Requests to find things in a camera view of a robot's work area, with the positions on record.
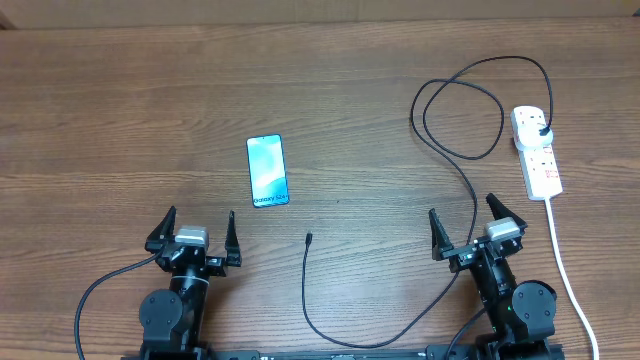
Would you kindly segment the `Galaxy S24+ smartphone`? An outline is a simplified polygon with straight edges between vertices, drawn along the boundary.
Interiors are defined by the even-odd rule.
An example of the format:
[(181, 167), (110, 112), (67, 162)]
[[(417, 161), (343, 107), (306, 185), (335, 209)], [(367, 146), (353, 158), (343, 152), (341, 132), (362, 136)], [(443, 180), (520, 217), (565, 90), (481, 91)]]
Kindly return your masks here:
[(264, 208), (289, 203), (289, 188), (282, 137), (270, 134), (246, 141), (253, 206)]

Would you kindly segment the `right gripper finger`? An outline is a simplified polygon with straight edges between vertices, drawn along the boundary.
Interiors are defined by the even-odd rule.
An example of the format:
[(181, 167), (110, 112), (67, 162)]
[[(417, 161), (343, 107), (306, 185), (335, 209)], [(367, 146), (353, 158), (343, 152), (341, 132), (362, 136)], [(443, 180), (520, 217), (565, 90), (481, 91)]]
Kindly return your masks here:
[(506, 207), (493, 193), (489, 193), (486, 196), (486, 202), (489, 205), (495, 220), (512, 218), (521, 231), (524, 231), (528, 227), (525, 220)]
[(442, 261), (448, 257), (448, 253), (454, 249), (454, 246), (434, 208), (429, 211), (429, 222), (432, 234), (432, 259)]

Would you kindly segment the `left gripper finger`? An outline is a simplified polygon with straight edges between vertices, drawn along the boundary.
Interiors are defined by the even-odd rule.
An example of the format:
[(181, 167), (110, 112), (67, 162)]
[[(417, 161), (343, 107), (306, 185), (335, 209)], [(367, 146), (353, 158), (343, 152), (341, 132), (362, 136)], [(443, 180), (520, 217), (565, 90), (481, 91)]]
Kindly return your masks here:
[(225, 240), (226, 265), (240, 267), (242, 264), (241, 249), (236, 233), (235, 212), (229, 212), (228, 226)]
[(164, 246), (174, 241), (176, 214), (176, 207), (171, 206), (163, 220), (147, 237), (144, 246), (147, 252), (158, 253)]

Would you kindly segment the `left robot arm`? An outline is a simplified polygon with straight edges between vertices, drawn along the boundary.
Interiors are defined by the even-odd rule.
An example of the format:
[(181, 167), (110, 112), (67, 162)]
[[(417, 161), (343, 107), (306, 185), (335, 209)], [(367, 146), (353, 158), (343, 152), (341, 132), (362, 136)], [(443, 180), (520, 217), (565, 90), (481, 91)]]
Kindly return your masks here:
[(235, 213), (229, 213), (224, 256), (208, 254), (206, 228), (183, 226), (175, 230), (176, 215), (177, 209), (170, 208), (145, 242), (145, 250), (171, 279), (168, 288), (151, 292), (140, 305), (140, 357), (210, 360), (216, 357), (215, 352), (200, 339), (210, 279), (225, 277), (229, 267), (242, 264)]

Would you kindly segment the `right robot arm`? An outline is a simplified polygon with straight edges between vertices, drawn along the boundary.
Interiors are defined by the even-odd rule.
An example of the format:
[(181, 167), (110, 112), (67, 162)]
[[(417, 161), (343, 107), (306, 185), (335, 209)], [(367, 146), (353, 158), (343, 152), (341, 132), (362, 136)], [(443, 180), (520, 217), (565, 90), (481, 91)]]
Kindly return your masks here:
[(468, 270), (477, 287), (482, 309), (448, 345), (429, 345), (429, 359), (561, 360), (555, 334), (556, 291), (547, 283), (518, 283), (507, 258), (522, 249), (527, 223), (492, 193), (486, 196), (494, 220), (485, 234), (455, 247), (436, 211), (429, 211), (432, 258), (447, 260), (453, 273)]

